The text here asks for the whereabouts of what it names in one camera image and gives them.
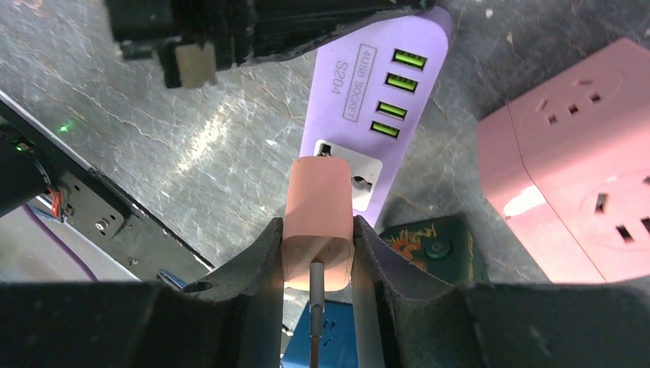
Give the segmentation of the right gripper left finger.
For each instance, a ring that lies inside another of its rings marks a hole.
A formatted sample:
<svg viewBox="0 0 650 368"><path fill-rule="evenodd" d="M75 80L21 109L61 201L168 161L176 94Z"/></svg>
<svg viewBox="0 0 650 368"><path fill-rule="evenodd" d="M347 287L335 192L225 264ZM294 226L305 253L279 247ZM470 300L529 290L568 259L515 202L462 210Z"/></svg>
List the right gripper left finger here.
<svg viewBox="0 0 650 368"><path fill-rule="evenodd" d="M3 367L277 367L283 221L177 291L152 282L1 286Z"/></svg>

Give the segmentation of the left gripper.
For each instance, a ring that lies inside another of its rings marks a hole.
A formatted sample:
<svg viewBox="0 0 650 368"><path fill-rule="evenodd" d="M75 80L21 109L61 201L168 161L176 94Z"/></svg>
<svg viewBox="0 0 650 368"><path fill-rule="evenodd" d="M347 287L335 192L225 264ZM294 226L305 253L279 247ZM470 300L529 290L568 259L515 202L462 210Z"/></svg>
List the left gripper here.
<svg viewBox="0 0 650 368"><path fill-rule="evenodd" d="M168 89L199 89L216 74L288 61L367 25L421 15L433 1L106 1L125 61L156 58Z"/></svg>

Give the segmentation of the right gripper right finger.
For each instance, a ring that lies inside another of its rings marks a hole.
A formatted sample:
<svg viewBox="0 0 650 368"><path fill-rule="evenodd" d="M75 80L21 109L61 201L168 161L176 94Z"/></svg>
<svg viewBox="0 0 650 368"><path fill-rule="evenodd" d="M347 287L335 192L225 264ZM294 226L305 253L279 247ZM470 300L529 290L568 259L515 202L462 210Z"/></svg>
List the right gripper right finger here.
<svg viewBox="0 0 650 368"><path fill-rule="evenodd" d="M647 367L649 279L448 284L354 219L361 367Z"/></svg>

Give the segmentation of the pink charger plug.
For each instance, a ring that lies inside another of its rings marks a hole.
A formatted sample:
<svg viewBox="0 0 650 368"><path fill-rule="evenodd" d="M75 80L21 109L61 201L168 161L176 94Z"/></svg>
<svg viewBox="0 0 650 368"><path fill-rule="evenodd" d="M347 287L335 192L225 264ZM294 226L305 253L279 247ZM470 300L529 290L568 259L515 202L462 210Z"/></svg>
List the pink charger plug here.
<svg viewBox="0 0 650 368"><path fill-rule="evenodd" d="M349 163L305 156L291 167L282 231L284 285L307 291L310 265L324 268L324 290L350 282L353 266L353 209Z"/></svg>

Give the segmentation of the purple USB power strip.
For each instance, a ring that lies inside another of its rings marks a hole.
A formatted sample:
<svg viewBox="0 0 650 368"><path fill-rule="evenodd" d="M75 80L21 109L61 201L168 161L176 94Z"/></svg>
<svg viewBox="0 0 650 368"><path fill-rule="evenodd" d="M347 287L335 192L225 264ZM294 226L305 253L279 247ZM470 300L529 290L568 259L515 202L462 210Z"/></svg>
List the purple USB power strip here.
<svg viewBox="0 0 650 368"><path fill-rule="evenodd" d="M422 118L453 25L451 14L437 6L317 49L300 154L345 159L353 211L371 225Z"/></svg>

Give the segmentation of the pink cube socket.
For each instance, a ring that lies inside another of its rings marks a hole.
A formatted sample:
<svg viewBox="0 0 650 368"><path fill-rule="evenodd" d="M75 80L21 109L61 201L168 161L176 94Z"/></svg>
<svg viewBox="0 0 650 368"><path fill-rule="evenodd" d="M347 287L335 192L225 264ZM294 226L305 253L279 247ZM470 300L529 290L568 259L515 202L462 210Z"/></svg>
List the pink cube socket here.
<svg viewBox="0 0 650 368"><path fill-rule="evenodd" d="M649 52L619 39L485 117L482 192L553 282L649 273Z"/></svg>

